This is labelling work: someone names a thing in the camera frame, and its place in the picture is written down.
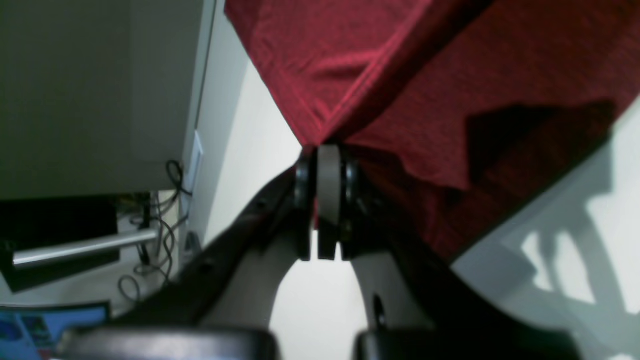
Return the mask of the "black curved left gripper left finger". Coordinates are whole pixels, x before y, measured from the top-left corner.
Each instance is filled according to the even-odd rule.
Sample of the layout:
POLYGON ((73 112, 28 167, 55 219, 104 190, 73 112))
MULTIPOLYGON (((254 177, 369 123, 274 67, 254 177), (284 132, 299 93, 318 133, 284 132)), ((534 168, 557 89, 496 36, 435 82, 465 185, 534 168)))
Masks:
POLYGON ((115 325, 265 330, 285 275, 310 260, 316 179, 317 151, 303 150, 173 283, 115 325))

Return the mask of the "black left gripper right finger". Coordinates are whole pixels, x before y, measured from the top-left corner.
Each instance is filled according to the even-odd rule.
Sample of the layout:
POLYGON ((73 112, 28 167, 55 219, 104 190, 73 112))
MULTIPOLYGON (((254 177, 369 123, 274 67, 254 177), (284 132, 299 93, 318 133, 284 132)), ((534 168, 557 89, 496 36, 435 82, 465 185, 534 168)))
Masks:
POLYGON ((338 145, 318 148, 318 257, 339 248, 365 302, 355 360, 578 360, 572 337, 508 316, 422 242, 338 145))

